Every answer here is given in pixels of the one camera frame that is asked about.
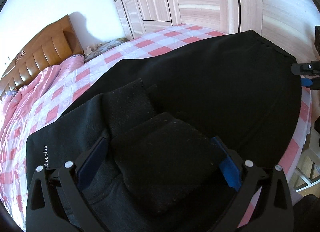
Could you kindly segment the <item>black sweatpants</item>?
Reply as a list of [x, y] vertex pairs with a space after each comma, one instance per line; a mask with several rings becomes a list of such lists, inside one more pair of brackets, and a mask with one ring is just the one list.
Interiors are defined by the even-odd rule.
[[274, 167], [298, 123], [295, 62], [252, 30], [123, 59], [28, 137], [28, 192], [38, 166], [59, 168], [105, 137], [104, 160], [82, 193], [107, 231], [212, 231], [236, 191], [211, 140]]

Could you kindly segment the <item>pink checkered bed sheet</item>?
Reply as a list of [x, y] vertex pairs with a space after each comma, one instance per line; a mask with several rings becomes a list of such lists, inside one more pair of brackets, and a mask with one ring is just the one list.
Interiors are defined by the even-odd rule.
[[55, 121], [121, 59], [157, 56], [219, 35], [219, 31], [190, 24], [180, 24], [143, 35], [84, 63], [35, 101], [24, 116], [12, 118], [1, 133], [1, 202], [14, 224], [25, 229], [28, 197], [25, 144], [30, 134]]

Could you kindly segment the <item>light wooden wardrobe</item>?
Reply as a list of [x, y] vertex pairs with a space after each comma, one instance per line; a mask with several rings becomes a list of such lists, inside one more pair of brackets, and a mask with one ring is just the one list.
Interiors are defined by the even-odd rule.
[[127, 38], [178, 24], [226, 34], [254, 30], [306, 63], [314, 45], [319, 0], [113, 0]]

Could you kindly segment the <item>pink quilt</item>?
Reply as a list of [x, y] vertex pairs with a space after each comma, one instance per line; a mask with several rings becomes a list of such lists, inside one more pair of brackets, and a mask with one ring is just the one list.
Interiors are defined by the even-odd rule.
[[30, 84], [12, 90], [1, 100], [1, 133], [12, 118], [24, 116], [32, 105], [52, 86], [84, 65], [84, 56], [72, 55], [60, 65], [49, 66], [41, 71]]

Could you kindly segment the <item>brown wooden headboard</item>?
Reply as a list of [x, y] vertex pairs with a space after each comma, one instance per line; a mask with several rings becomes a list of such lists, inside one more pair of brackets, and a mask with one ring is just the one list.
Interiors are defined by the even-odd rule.
[[47, 25], [16, 55], [1, 77], [1, 98], [30, 84], [45, 68], [59, 65], [83, 49], [68, 15]]

